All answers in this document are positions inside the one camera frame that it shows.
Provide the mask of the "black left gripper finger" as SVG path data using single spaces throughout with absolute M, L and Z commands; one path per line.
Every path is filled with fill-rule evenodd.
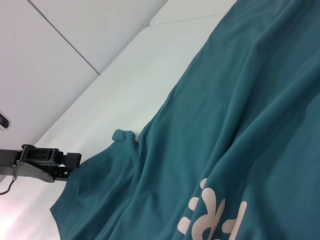
M 57 165 L 64 165 L 66 168 L 78 168 L 81 162 L 82 155 L 80 153 L 68 152 L 64 154 L 58 149 L 54 149 L 51 155 L 51 160 Z
M 57 167 L 53 171 L 53 179 L 55 181 L 66 181 L 74 168 L 68 168 L 68 167 Z

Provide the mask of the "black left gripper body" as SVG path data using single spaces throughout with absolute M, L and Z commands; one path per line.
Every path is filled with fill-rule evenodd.
M 50 162 L 48 148 L 37 148 L 31 145 L 22 146 L 21 150 L 2 149 L 0 151 L 0 174 L 2 176 L 30 177 L 53 183 L 54 178 L 46 170 Z

